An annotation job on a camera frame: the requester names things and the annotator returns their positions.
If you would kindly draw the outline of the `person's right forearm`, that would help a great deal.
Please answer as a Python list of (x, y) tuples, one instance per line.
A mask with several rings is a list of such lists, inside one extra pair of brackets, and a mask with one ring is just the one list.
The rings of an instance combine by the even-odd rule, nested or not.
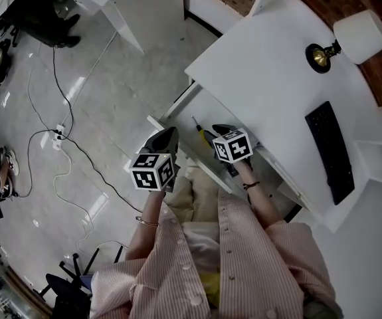
[(255, 177), (251, 168), (249, 168), (249, 165), (241, 160), (236, 162), (234, 167), (240, 175), (260, 225), (266, 229), (282, 221), (283, 217), (261, 188), (260, 182)]

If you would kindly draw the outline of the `person's pink striped shirt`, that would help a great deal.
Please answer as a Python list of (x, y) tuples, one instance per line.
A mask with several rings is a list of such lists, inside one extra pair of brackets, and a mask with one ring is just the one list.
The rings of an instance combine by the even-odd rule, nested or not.
[(217, 311), (209, 306), (181, 225), (163, 206), (148, 257), (94, 274), (90, 319), (342, 318), (309, 226), (279, 221), (263, 229), (246, 201), (225, 192), (218, 206)]

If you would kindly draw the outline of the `black office chair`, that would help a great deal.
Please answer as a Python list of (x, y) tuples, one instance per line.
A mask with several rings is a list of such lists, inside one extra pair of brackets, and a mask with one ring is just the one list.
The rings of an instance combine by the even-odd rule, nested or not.
[(33, 289), (43, 302), (44, 295), (53, 290), (56, 294), (55, 305), (50, 319), (89, 319), (90, 295), (71, 282), (53, 274), (46, 274), (47, 286), (40, 292)]

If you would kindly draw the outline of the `white drawer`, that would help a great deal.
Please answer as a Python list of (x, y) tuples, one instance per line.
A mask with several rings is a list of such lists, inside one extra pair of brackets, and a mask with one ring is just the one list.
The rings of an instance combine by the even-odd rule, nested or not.
[(257, 145), (255, 149), (282, 178), (283, 182), (278, 187), (279, 192), (297, 203), (299, 206), (303, 207), (305, 210), (309, 211), (304, 194), (294, 183), (288, 172), (281, 166), (279, 161), (262, 145)]
[(226, 192), (239, 197), (245, 196), (239, 179), (231, 177), (226, 167), (215, 158), (214, 150), (203, 141), (196, 128), (199, 124), (211, 132), (213, 124), (228, 124), (237, 128), (243, 127), (243, 124), (201, 85), (194, 82), (161, 118), (148, 116), (147, 120), (157, 130), (176, 127), (179, 131), (179, 150)]

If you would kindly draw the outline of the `person's white undershirt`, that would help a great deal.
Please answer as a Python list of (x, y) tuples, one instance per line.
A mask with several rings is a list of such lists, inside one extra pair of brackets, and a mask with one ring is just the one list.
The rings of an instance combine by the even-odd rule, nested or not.
[(183, 234), (199, 273), (220, 271), (220, 230), (216, 222), (184, 222)]

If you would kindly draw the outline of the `black keyboard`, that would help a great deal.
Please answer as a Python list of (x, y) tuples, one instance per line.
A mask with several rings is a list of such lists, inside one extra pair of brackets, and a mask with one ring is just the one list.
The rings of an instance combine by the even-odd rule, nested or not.
[(352, 168), (332, 105), (326, 101), (305, 116), (326, 171), (335, 205), (354, 189)]

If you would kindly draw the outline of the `person's beige trousers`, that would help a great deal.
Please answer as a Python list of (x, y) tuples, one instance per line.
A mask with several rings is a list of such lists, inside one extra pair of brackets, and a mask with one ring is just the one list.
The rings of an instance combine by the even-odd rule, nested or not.
[(173, 192), (165, 203), (180, 223), (217, 223), (219, 186), (199, 166), (187, 166), (185, 175), (175, 180)]

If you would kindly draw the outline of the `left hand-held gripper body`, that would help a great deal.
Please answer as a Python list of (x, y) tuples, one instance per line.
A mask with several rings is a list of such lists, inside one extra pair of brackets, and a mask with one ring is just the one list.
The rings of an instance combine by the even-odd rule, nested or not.
[(171, 193), (177, 172), (175, 154), (138, 153), (129, 166), (130, 176), (138, 190), (165, 191)]

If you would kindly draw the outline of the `white power strip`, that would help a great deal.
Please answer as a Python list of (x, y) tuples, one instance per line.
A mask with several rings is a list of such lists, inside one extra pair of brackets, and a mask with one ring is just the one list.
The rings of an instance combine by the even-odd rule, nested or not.
[(52, 148), (59, 151), (61, 149), (63, 139), (64, 139), (64, 126), (57, 124), (56, 130), (54, 131)]

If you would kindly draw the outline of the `yellow and black screwdriver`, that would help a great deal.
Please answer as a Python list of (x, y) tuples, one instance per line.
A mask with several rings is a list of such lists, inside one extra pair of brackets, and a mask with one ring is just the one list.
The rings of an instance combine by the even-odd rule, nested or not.
[(197, 120), (195, 119), (194, 116), (191, 116), (192, 120), (194, 121), (195, 123), (195, 127), (199, 133), (199, 135), (201, 136), (201, 138), (203, 139), (203, 141), (211, 148), (213, 149), (214, 148), (214, 144), (213, 144), (213, 140), (215, 140), (217, 137), (211, 133), (210, 131), (204, 129), (198, 122)]

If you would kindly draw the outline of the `white closed drawer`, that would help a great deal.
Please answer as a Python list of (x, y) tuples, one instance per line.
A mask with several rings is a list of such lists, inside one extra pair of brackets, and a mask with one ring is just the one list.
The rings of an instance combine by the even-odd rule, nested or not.
[(279, 192), (297, 203), (299, 206), (303, 207), (305, 210), (309, 211), (304, 194), (294, 183), (288, 172), (281, 166), (279, 161), (262, 145), (257, 145), (255, 149), (282, 178), (283, 182), (278, 187)]

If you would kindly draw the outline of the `white shade table lamp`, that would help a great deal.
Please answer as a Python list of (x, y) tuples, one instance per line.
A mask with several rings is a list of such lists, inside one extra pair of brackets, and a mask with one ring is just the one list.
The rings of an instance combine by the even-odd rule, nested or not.
[(362, 64), (382, 51), (382, 21), (371, 9), (335, 22), (333, 32), (332, 45), (306, 47), (306, 60), (317, 73), (327, 73), (331, 69), (331, 58), (341, 53), (352, 63)]

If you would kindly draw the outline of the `person's left forearm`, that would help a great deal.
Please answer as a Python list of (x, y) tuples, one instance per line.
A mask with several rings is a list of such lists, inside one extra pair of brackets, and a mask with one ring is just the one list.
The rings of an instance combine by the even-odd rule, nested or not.
[(146, 259), (155, 245), (159, 214), (165, 191), (151, 191), (148, 195), (142, 214), (136, 217), (138, 222), (128, 250), (126, 261)]

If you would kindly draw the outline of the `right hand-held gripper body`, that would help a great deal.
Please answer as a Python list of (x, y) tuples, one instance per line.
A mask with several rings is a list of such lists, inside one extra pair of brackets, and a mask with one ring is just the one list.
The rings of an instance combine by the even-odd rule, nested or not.
[(213, 144), (218, 159), (226, 165), (231, 177), (239, 174), (234, 163), (244, 160), (251, 167), (250, 157), (253, 150), (248, 133), (244, 128), (238, 128), (229, 134), (219, 134), (219, 137), (213, 140)]

